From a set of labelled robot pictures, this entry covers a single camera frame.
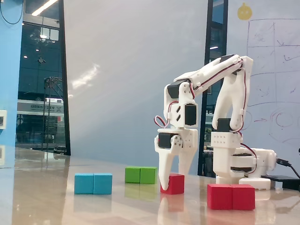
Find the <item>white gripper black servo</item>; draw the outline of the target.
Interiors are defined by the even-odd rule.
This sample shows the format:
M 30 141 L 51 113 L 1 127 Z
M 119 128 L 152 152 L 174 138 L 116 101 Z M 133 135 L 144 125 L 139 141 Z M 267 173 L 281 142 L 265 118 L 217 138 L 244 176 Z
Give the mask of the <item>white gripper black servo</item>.
M 179 155 L 179 174 L 189 173 L 195 153 L 181 153 L 196 150 L 198 130 L 186 128 L 161 128 L 154 139 L 155 151 L 159 154 L 158 176 L 163 190 L 169 187 L 169 175 L 173 159 Z

